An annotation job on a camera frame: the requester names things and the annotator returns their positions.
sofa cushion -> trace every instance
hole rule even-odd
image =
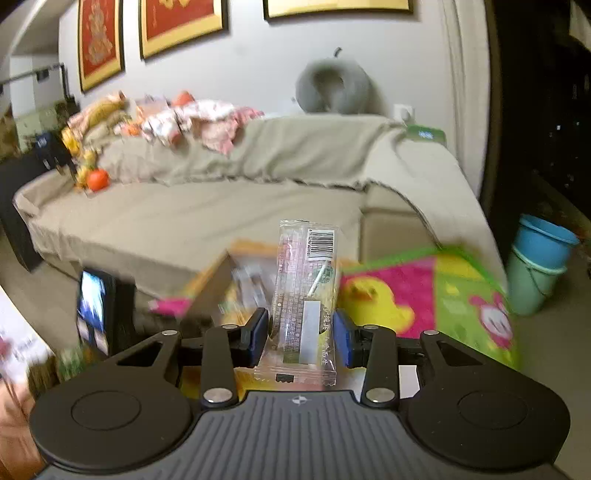
[[[361,211],[361,262],[436,246],[435,239],[414,208],[386,187],[371,185]]]
[[[283,219],[341,227],[339,255],[356,260],[364,197],[293,182],[114,184],[95,195],[59,197],[29,227],[41,252],[129,275],[141,290],[166,296],[237,239],[276,244]]]

blue gripper pad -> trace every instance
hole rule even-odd
[[[333,338],[335,339],[335,347],[343,365],[347,368],[361,367],[361,365],[353,364],[353,350],[354,350],[354,325],[351,330],[353,322],[340,311],[333,314]]]
[[[261,358],[263,349],[265,348],[265,342],[267,341],[267,330],[269,328],[269,321],[263,322],[262,319],[256,324],[252,331],[251,344],[248,348],[251,355],[251,367],[254,367],[258,360]]]

snack package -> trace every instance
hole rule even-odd
[[[232,285],[219,305],[219,325],[244,326],[259,307],[271,310],[273,283],[258,265],[242,265],[232,271]]]
[[[281,222],[273,321],[258,380],[335,385],[337,234],[330,225]]]
[[[158,138],[167,147],[175,147],[183,139],[177,115],[171,108],[146,119],[142,124],[142,132],[148,140]]]
[[[139,124],[145,122],[152,115],[157,115],[168,108],[168,102],[164,97],[152,97],[146,95],[144,98],[135,101],[137,118]]]

sofa armrest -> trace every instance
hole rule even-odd
[[[20,188],[12,202],[26,220],[39,215],[46,203],[68,193],[72,188],[74,179],[69,173],[62,175],[57,170],[51,170]]]

pink cartoon character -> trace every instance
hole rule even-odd
[[[492,301],[493,303],[488,303],[476,296],[470,298],[470,304],[480,308],[480,323],[489,333],[492,341],[496,346],[508,350],[513,340],[508,312],[503,304],[503,297],[499,293],[492,296]]]

